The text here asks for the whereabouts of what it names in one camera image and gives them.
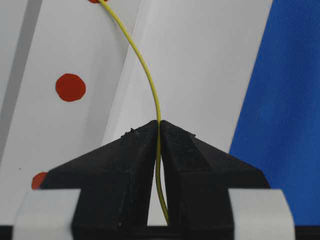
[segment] white panel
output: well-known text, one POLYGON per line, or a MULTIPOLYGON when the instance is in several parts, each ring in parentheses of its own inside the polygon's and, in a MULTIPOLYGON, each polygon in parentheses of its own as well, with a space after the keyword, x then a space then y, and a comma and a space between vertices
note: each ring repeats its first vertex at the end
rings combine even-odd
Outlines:
MULTIPOLYGON (((109 0, 132 32, 141 0, 109 0)), ((100 4, 43 0, 0 165, 0 225, 14 220, 35 174, 101 145, 128 50, 100 4), (62 101, 65 74, 79 75, 86 94, 62 101)))
POLYGON ((234 240, 295 240, 295 225, 281 190, 229 189, 234 240))
POLYGON ((30 191, 15 218, 13 240, 72 240, 80 189, 30 191))
MULTIPOLYGON (((271 4, 143 1, 133 38, 153 76, 163 119, 229 151, 271 4)), ((103 143, 155 118, 147 78, 130 50, 103 143)), ((149 224, 165 224, 154 188, 150 209, 149 224)))

